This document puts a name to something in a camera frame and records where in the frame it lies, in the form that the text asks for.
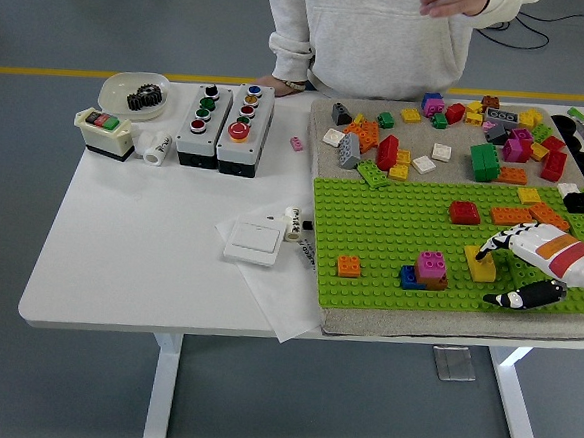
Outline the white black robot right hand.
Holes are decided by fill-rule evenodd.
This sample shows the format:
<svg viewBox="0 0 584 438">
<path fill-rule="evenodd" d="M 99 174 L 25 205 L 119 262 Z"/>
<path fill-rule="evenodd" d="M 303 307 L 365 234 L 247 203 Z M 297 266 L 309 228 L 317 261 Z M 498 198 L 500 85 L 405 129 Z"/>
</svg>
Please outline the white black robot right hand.
<svg viewBox="0 0 584 438">
<path fill-rule="evenodd" d="M 503 294 L 487 294 L 483 300 L 513 310 L 528 310 L 558 303 L 569 288 L 584 290 L 584 242 L 554 225 L 521 223 L 494 234 L 479 249 L 480 261 L 497 249 L 514 255 L 540 269 L 549 278 Z"/>
</svg>

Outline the person's right hand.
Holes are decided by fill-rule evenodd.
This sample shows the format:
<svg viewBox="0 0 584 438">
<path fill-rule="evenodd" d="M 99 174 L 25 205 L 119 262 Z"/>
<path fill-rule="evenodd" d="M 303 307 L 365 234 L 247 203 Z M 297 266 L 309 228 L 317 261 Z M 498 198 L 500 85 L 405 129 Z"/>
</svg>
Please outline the person's right hand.
<svg viewBox="0 0 584 438">
<path fill-rule="evenodd" d="M 305 91 L 306 84 L 304 81 L 281 80 L 273 76 L 271 86 L 274 88 L 275 96 L 281 98 Z"/>
</svg>

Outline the person's left hand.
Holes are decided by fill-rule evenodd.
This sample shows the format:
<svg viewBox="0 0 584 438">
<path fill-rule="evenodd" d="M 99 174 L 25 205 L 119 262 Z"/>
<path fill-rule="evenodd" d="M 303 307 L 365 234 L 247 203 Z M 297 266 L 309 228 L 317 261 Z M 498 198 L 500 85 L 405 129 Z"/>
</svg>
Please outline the person's left hand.
<svg viewBox="0 0 584 438">
<path fill-rule="evenodd" d="M 420 14 L 435 18 L 481 13 L 490 0 L 420 0 Z"/>
</svg>

